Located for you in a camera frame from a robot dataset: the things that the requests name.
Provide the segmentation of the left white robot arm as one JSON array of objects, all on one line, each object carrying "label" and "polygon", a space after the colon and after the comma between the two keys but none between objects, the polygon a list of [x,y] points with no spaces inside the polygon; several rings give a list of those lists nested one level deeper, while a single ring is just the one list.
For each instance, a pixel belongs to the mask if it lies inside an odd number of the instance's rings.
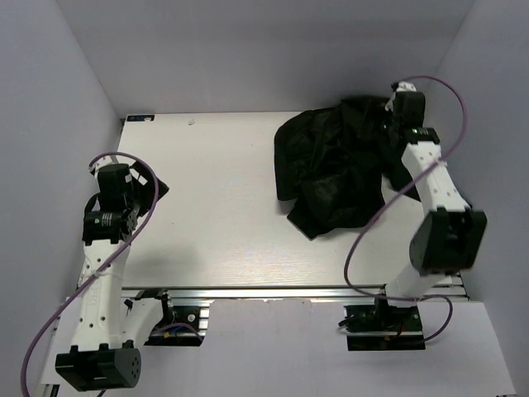
[{"label": "left white robot arm", "polygon": [[97,164],[99,191],[83,216],[80,312],[69,351],[55,358],[56,372],[79,392],[127,389],[141,374],[140,348],[153,328],[174,322],[174,309],[157,298],[122,301],[131,238],[141,230],[166,184],[139,161]]}]

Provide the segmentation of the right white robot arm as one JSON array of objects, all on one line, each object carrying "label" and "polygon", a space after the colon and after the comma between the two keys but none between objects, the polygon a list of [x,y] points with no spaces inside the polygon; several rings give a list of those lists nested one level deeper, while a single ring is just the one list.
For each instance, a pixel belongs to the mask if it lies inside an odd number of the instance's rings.
[{"label": "right white robot arm", "polygon": [[402,308],[416,305],[438,282],[474,265],[487,217],[460,195],[442,159],[436,130],[422,125],[425,95],[399,89],[386,108],[392,113],[391,145],[416,181],[424,213],[410,241],[409,262],[384,286],[388,300],[373,309],[374,322],[390,330],[402,322]]}]

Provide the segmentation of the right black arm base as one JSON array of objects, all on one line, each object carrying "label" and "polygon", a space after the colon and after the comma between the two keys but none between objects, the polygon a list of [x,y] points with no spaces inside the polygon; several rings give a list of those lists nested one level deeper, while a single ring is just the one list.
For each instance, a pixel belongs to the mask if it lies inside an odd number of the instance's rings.
[{"label": "right black arm base", "polygon": [[346,332],[350,352],[422,351],[426,349],[417,306],[399,308],[376,304],[345,306],[338,328]]}]

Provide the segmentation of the black jacket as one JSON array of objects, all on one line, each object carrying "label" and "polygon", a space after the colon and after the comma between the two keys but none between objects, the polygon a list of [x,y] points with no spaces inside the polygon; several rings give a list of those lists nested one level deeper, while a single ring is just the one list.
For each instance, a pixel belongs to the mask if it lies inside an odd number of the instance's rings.
[{"label": "black jacket", "polygon": [[399,191],[412,177],[389,143],[392,115],[384,97],[360,95],[307,110],[274,136],[279,201],[288,220],[312,240],[336,228],[362,228],[385,205],[382,180]]}]

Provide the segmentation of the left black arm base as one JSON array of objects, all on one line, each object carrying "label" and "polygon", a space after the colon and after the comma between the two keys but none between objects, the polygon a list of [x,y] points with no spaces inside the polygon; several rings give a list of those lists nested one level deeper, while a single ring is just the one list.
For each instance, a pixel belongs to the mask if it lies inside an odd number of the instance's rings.
[{"label": "left black arm base", "polygon": [[146,346],[200,347],[205,337],[205,308],[180,304],[167,291],[155,297],[162,307],[162,319],[154,326]]}]

